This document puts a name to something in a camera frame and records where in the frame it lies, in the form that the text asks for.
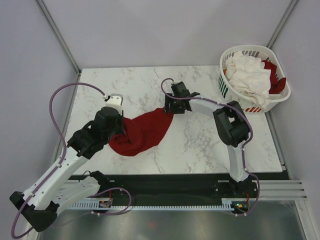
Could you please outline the red t shirt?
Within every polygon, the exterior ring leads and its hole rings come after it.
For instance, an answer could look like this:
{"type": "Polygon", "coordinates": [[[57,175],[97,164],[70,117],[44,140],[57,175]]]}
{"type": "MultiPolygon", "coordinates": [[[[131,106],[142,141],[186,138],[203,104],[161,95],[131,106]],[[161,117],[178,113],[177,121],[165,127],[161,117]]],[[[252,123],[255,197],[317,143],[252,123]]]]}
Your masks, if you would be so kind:
{"type": "Polygon", "coordinates": [[[123,119],[123,134],[112,137],[109,146],[117,154],[133,157],[159,145],[165,137],[174,118],[164,108],[139,115],[133,119],[123,119]]]}

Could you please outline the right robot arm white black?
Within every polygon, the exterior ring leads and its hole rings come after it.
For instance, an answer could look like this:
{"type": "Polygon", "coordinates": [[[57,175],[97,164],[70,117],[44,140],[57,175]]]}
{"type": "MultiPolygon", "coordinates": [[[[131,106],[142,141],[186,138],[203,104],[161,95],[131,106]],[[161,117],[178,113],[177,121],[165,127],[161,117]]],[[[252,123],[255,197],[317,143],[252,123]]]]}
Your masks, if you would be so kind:
{"type": "Polygon", "coordinates": [[[160,84],[165,95],[166,113],[184,114],[186,111],[201,113],[214,119],[220,140],[226,145],[229,157],[229,175],[234,180],[229,184],[229,191],[235,197],[247,191],[244,182],[249,177],[246,167],[245,146],[253,138],[253,129],[237,101],[221,103],[190,92],[181,81],[171,84],[172,93],[165,92],[163,80],[160,84]]]}

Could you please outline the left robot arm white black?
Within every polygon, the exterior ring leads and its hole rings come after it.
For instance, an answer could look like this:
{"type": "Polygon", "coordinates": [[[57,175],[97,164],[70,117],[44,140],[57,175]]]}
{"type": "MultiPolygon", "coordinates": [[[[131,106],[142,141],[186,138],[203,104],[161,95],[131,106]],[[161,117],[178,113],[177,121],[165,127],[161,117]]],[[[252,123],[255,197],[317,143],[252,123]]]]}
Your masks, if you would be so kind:
{"type": "Polygon", "coordinates": [[[66,208],[84,198],[106,196],[110,180],[100,171],[72,187],[60,190],[73,173],[101,151],[115,134],[123,132],[123,110],[120,105],[106,105],[94,120],[77,130],[67,142],[63,154],[30,188],[15,191],[9,197],[18,213],[23,215],[32,229],[46,230],[66,208]]]}

